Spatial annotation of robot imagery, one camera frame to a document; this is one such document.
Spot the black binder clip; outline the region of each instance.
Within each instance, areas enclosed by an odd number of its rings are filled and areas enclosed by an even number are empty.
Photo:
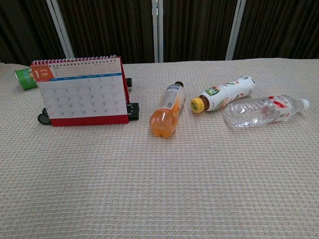
[[[46,108],[44,108],[42,110],[42,113],[39,114],[38,121],[44,125],[51,125],[51,120],[49,118],[48,112],[46,111]]]
[[[140,107],[139,103],[126,104],[129,121],[139,120]]]
[[[133,82],[131,78],[126,78],[126,86],[128,87],[128,90],[131,91],[132,90],[132,86],[133,86]]]

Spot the clear water bottle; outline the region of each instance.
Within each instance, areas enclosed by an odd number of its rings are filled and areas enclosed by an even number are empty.
[[[225,119],[230,126],[247,127],[286,121],[294,114],[308,109],[309,101],[281,95],[239,100],[225,109]]]

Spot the green can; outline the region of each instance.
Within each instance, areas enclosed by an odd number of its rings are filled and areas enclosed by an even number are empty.
[[[31,68],[27,68],[24,70],[15,71],[15,77],[21,85],[22,89],[27,90],[30,88],[37,87],[37,83],[31,77],[32,70]]]

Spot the bottle label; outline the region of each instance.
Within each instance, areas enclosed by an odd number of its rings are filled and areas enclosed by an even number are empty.
[[[283,96],[269,96],[268,98],[272,100],[277,108],[277,111],[279,111],[279,115],[277,119],[274,120],[274,122],[286,121],[293,109],[291,102]]]
[[[250,95],[254,87],[253,78],[245,76],[221,86],[213,86],[203,91],[201,95],[206,96],[209,100],[207,111],[215,111],[234,100]]]
[[[159,105],[160,109],[171,110],[175,104],[178,104],[179,110],[183,107],[185,102],[185,89],[179,85],[170,85],[162,98]]]

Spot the white bottle cap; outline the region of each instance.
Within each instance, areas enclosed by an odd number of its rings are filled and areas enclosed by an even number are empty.
[[[304,109],[303,111],[307,110],[310,107],[310,103],[306,99],[301,99],[301,101],[304,103]]]

